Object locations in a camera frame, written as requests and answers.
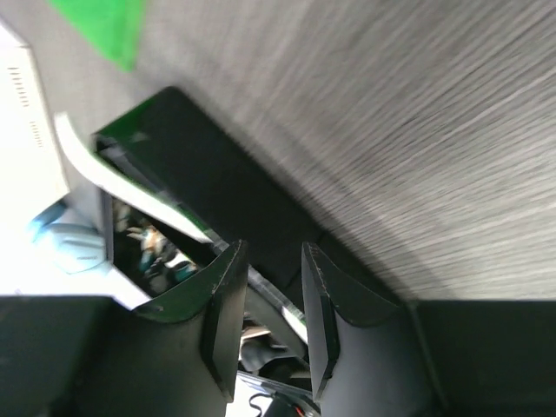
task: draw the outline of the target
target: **gray wood surface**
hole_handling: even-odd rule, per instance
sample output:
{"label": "gray wood surface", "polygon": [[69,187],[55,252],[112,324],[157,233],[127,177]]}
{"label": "gray wood surface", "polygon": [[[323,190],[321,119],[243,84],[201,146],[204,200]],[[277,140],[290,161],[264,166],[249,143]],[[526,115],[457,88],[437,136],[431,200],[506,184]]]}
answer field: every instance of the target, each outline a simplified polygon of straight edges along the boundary
{"label": "gray wood surface", "polygon": [[556,298],[554,8],[156,0],[132,73],[45,0],[2,0],[0,15],[31,43],[51,110],[82,132],[179,85],[401,294],[545,299]]}

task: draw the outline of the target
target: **green cloth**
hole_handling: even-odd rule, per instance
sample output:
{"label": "green cloth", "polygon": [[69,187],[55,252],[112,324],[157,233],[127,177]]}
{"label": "green cloth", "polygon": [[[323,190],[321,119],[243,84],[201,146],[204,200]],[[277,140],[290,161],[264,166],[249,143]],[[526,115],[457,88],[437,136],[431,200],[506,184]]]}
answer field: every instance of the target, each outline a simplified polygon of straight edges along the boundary
{"label": "green cloth", "polygon": [[50,0],[103,56],[123,70],[135,64],[145,0]]}

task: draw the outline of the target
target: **green object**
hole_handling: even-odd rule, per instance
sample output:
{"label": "green object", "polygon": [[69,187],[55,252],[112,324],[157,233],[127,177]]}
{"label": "green object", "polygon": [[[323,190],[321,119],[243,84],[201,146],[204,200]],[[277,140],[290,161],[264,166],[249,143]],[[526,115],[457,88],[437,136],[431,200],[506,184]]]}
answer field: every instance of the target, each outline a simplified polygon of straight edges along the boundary
{"label": "green object", "polygon": [[133,69],[145,0],[50,0],[101,54]]}

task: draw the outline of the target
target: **black wire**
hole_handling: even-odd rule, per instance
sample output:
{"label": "black wire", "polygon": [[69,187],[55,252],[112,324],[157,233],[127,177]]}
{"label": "black wire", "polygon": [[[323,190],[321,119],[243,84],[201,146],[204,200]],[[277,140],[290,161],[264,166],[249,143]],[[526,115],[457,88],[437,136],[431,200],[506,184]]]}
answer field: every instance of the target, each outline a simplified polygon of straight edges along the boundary
{"label": "black wire", "polygon": [[262,417],[262,408],[260,408],[259,406],[257,406],[256,404],[253,404],[251,401],[254,400],[257,397],[265,397],[265,398],[272,398],[272,395],[270,394],[265,394],[265,393],[258,393],[258,394],[253,394],[251,395],[251,397],[249,398],[249,406],[255,410],[258,410],[259,413],[257,414],[256,417]]}

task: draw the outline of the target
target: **small parts in box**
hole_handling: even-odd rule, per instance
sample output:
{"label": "small parts in box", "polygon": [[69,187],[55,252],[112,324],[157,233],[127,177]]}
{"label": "small parts in box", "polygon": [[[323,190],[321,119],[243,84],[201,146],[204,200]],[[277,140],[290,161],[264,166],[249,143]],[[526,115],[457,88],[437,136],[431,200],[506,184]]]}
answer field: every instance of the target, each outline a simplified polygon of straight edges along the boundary
{"label": "small parts in box", "polygon": [[147,294],[157,296],[197,272],[142,212],[113,198],[112,213],[114,265]]}

